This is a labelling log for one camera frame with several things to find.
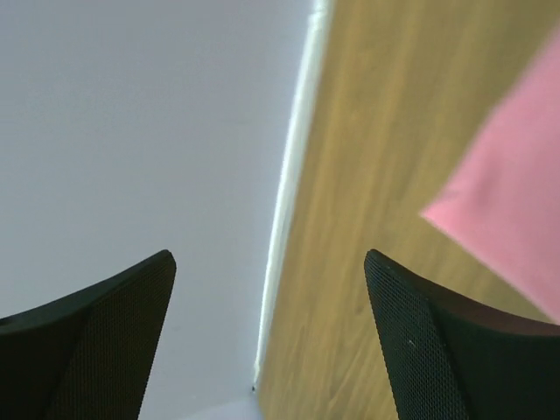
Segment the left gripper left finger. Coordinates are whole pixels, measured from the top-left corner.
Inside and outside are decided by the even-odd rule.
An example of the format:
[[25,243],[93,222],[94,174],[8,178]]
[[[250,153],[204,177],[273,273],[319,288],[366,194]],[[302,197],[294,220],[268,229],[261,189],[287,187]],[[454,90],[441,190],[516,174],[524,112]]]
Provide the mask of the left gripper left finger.
[[3,419],[137,419],[176,262],[162,250],[1,320]]

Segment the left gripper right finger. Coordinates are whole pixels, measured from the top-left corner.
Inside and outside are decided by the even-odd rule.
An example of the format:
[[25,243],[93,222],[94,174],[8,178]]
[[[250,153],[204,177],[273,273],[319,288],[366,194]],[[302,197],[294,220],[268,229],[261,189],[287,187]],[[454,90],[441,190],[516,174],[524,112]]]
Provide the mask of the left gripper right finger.
[[378,250],[367,291],[401,419],[557,419],[559,328],[479,303]]

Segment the pink t shirt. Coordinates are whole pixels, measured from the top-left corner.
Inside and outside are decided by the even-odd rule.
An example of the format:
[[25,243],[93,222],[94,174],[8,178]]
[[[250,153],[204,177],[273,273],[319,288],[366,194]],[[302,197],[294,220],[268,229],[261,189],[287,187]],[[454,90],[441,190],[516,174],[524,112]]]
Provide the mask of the pink t shirt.
[[557,31],[422,216],[559,320]]

